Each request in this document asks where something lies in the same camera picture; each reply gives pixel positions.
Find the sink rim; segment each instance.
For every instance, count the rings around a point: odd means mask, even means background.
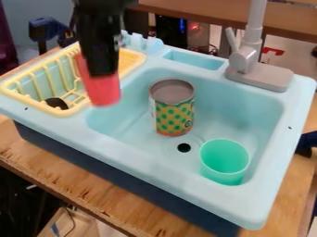
[[[143,73],[146,69],[150,69],[151,67],[154,68],[155,64],[158,63],[158,60],[168,59],[155,57],[154,60],[154,57],[150,57],[143,66],[123,81],[122,87],[131,83],[133,78]],[[97,158],[102,162],[106,162],[115,168],[128,172],[143,181],[147,181],[166,190],[167,192],[180,196],[186,201],[205,208],[235,224],[247,229],[256,230],[264,224],[265,219],[268,217],[274,198],[277,195],[279,186],[285,176],[285,170],[293,155],[292,153],[295,150],[298,138],[301,134],[306,115],[309,112],[311,99],[314,93],[313,87],[315,87],[316,82],[312,79],[296,75],[287,92],[283,94],[273,93],[260,88],[226,80],[223,77],[223,71],[228,63],[226,60],[224,61],[225,63],[216,71],[198,69],[197,67],[189,65],[181,69],[182,73],[191,71],[192,74],[192,71],[194,70],[195,73],[199,74],[199,77],[208,78],[208,80],[221,81],[237,86],[243,90],[251,90],[259,94],[274,97],[280,100],[285,108],[276,125],[273,135],[268,142],[270,149],[266,149],[262,154],[261,164],[259,164],[258,171],[249,182],[239,186],[225,186],[209,181],[198,175],[190,175],[188,179],[186,179],[185,186],[180,189],[180,187],[176,185],[177,182],[176,184],[170,184],[169,181],[166,180],[168,175],[165,177],[147,177],[147,168],[150,168],[153,165],[152,161],[149,162],[150,159],[148,159],[148,154],[145,154],[141,150],[129,146],[126,143],[122,143],[114,138],[93,131],[85,125],[85,115],[92,109],[90,106],[72,117],[54,118],[33,107],[29,107],[29,109],[25,111],[24,104],[0,94],[0,99],[3,102],[0,104],[0,110],[17,122],[39,131],[44,135],[86,153],[89,156]],[[171,67],[171,69],[175,70],[175,67],[180,66],[180,64],[181,63],[169,61],[168,68]],[[297,114],[303,116],[301,116],[299,120],[296,120]],[[287,121],[289,121],[288,124],[291,126],[292,130],[289,130],[287,126],[282,127],[282,124]],[[292,135],[284,136],[285,132],[289,132],[289,134]],[[291,144],[290,146],[294,147],[294,149],[286,149],[286,151],[278,149],[282,145],[286,146],[287,143]],[[274,153],[274,156],[280,156],[279,161],[283,160],[283,162],[276,162],[276,159],[269,158],[275,149],[277,149],[280,154]],[[129,156],[130,154],[134,154],[133,161],[122,158]],[[175,179],[177,177],[182,178],[183,176],[183,173],[180,172],[180,170],[166,167],[160,160],[157,160],[155,165],[156,168],[164,168],[167,173],[170,173],[170,177],[175,177]],[[267,170],[263,170],[264,165],[273,167],[275,172],[271,170],[272,173],[269,173]]]

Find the patterned can label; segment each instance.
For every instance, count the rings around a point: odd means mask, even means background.
[[[166,136],[181,136],[194,124],[194,97],[176,106],[170,106],[150,98],[150,113],[157,133]]]

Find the can lid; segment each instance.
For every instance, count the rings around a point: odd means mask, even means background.
[[[188,81],[165,79],[152,84],[149,94],[154,100],[173,106],[193,98],[195,87]]]

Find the red cup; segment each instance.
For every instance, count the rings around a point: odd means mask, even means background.
[[[82,54],[75,57],[82,82],[94,106],[111,106],[120,101],[120,80],[118,72],[112,75],[91,77]]]

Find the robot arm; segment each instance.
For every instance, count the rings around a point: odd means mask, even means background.
[[[120,16],[137,0],[74,0],[77,35],[91,77],[116,73]]]

